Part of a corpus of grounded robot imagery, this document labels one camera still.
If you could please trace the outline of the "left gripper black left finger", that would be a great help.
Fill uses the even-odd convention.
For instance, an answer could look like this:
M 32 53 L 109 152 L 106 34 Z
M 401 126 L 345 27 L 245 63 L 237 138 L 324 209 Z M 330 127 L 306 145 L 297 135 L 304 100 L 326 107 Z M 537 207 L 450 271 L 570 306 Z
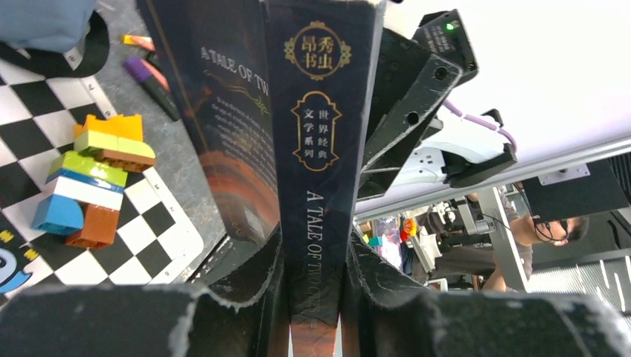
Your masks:
M 1 310 L 3 356 L 282 356 L 281 232 L 207 286 L 39 284 Z

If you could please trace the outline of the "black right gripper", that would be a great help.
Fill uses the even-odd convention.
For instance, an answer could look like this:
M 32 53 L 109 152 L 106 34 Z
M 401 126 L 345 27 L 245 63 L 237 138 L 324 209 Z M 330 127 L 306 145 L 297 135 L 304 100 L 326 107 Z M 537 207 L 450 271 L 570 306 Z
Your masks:
M 382 32 L 360 200 L 386 193 L 448 93 L 479 71 L 457 9 L 424 15 L 413 39 Z

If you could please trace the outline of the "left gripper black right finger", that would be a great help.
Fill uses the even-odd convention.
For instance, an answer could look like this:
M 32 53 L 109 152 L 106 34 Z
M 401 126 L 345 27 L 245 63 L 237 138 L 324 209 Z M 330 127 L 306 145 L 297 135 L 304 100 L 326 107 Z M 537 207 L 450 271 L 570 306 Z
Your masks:
M 628 356 L 621 314 L 589 295 L 438 292 L 352 234 L 345 356 Z

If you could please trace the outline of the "dark Tale of Two Cities book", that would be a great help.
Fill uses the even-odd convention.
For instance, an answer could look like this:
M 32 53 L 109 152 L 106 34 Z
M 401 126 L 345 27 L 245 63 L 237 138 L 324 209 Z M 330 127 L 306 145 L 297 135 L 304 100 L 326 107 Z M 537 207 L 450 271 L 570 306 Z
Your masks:
M 264 225 L 284 244 L 295 356 L 331 356 L 370 117 L 383 1 L 140 1 L 214 187 L 243 149 L 221 106 L 250 109 L 273 159 Z

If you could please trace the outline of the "blue grey backpack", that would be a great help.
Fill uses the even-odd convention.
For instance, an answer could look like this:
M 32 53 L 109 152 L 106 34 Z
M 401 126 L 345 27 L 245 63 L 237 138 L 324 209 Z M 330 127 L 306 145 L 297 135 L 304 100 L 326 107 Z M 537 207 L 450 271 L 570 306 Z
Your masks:
M 1 59 L 46 78 L 99 72 L 109 31 L 96 1 L 2 1 Z

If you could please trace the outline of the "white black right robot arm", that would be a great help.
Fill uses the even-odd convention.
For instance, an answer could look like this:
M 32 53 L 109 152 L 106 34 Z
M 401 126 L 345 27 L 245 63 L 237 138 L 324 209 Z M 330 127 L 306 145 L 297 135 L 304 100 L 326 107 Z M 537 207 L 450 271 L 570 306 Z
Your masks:
M 457 10 L 425 15 L 412 38 L 382 32 L 358 200 L 394 184 L 470 187 L 517 162 L 496 109 L 468 115 L 447 100 L 478 70 Z

